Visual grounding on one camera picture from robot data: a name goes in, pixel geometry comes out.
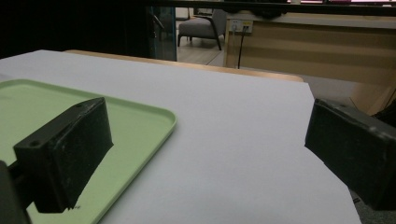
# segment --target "white tabletop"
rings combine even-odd
[[[177,127],[101,223],[361,223],[304,147],[306,83],[40,50],[0,60],[29,78],[168,108]]]

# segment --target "light green tray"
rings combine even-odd
[[[0,83],[0,160],[14,162],[13,146],[71,105],[102,95],[30,80]],[[33,223],[96,223],[161,146],[176,125],[165,109],[105,97],[114,147],[96,169],[76,208],[62,214],[39,214]]]

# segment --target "gray armchair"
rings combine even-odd
[[[219,50],[221,45],[219,36],[225,36],[227,13],[221,9],[215,9],[212,17],[195,16],[195,19],[183,21],[178,26],[177,46],[180,47],[180,38],[187,36],[192,40],[193,37],[216,39]]]

